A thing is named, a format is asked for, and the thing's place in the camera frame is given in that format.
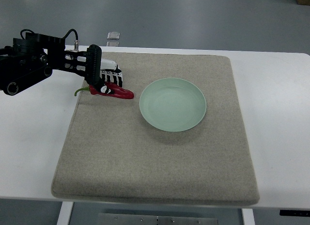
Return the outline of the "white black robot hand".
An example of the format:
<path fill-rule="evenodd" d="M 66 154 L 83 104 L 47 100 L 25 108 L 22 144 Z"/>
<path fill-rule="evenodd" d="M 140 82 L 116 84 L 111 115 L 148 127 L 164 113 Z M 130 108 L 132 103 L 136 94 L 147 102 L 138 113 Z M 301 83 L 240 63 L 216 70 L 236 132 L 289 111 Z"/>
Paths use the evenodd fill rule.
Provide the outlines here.
<path fill-rule="evenodd" d="M 100 77 L 101 80 L 94 87 L 100 94 L 121 97 L 123 73 L 115 61 L 101 59 Z"/>

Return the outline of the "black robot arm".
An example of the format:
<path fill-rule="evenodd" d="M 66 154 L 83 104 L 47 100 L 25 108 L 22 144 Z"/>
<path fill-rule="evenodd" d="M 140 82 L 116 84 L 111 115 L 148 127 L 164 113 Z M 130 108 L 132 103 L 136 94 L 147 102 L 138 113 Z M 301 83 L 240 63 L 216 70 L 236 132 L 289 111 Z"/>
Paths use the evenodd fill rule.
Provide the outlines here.
<path fill-rule="evenodd" d="M 58 38 L 38 34 L 24 29 L 21 37 L 13 39 L 12 46 L 0 50 L 0 89 L 14 96 L 47 79 L 53 70 L 75 73 L 97 90 L 105 85 L 100 77 L 101 48 L 90 45 L 86 51 L 79 51 L 78 45 L 69 51 L 65 49 L 64 37 Z"/>

